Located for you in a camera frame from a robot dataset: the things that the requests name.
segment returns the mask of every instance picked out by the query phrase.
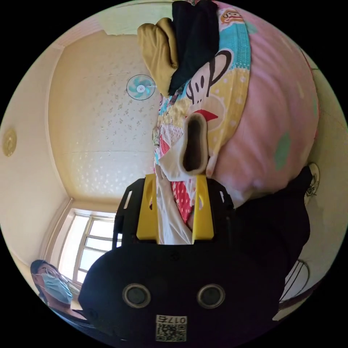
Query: eyeglasses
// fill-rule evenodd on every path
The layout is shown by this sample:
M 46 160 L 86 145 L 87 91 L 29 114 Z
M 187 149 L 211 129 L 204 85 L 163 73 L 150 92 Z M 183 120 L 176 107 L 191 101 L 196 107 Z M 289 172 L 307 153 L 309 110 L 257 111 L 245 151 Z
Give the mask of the eyeglasses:
M 43 267 L 42 269 L 44 269 L 46 271 L 46 273 L 48 274 L 48 276 L 50 276 L 51 278 L 60 278 L 62 281 L 64 281 L 65 283 L 69 283 L 68 279 L 66 279 L 62 274 L 60 274 L 57 271 L 54 271 L 51 268 L 47 268 L 47 267 Z

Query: black hair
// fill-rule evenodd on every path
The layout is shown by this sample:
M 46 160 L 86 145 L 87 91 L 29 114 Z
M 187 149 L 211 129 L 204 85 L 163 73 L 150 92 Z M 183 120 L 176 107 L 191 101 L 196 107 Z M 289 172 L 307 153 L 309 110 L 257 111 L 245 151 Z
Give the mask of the black hair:
M 49 262 L 45 261 L 45 260 L 35 260 L 32 262 L 32 264 L 30 265 L 30 273 L 33 274 L 37 274 L 37 272 L 39 271 L 39 268 L 43 265 L 46 264 L 50 267 L 52 267 L 54 270 L 56 270 L 58 272 L 58 274 L 60 274 L 60 272 L 58 271 L 57 267 L 51 265 Z M 44 293 L 42 292 L 41 286 L 37 285 L 36 283 L 34 283 L 37 290 L 39 291 L 39 297 L 41 298 L 41 300 L 43 302 L 45 302 L 46 304 L 48 304 L 47 298 L 44 295 Z

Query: fan grille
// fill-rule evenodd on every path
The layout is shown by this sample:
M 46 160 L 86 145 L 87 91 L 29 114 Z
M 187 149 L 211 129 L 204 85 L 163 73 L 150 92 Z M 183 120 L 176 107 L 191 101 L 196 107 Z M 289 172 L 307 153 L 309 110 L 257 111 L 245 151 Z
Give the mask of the fan grille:
M 139 74 L 128 80 L 126 91 L 132 99 L 146 100 L 151 98 L 155 88 L 155 82 L 150 76 Z

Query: cartoon monkey face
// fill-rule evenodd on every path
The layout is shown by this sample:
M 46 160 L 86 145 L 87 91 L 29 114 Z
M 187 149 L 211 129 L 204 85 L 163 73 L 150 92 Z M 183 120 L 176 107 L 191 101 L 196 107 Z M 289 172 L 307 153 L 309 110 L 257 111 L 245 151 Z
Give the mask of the cartoon monkey face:
M 221 16 L 221 22 L 223 24 L 229 24 L 231 22 L 243 22 L 243 18 L 237 11 L 228 9 Z
M 219 51 L 214 59 L 203 66 L 189 82 L 186 95 L 191 101 L 188 115 L 201 113 L 208 123 L 208 132 L 218 128 L 225 116 L 225 107 L 221 101 L 210 95 L 210 88 L 219 81 L 233 62 L 233 52 Z

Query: window pane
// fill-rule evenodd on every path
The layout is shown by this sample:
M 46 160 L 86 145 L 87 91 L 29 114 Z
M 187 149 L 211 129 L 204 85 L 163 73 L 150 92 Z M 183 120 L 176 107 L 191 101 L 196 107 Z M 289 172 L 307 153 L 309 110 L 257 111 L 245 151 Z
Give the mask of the window pane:
M 77 252 L 88 219 L 85 216 L 75 216 L 64 243 L 58 270 L 70 279 L 73 278 Z
M 94 248 L 94 249 L 109 251 L 112 249 L 112 241 L 95 239 L 95 238 L 87 238 L 86 246 L 90 248 Z
M 79 268 L 83 268 L 86 271 L 88 271 L 90 267 L 94 264 L 94 262 L 97 261 L 99 257 L 101 257 L 103 254 L 105 253 L 84 249 L 82 252 L 81 263 Z
M 84 279 L 86 278 L 86 272 L 84 271 L 77 271 L 77 281 L 80 283 L 84 282 Z
M 122 233 L 119 233 L 117 235 L 117 240 L 121 240 L 121 239 L 122 239 Z M 117 248 L 120 247 L 121 245 L 122 245 L 122 242 L 119 242 L 119 241 L 116 242 L 116 247 Z
M 113 237 L 113 221 L 94 220 L 90 232 L 91 236 L 96 237 Z

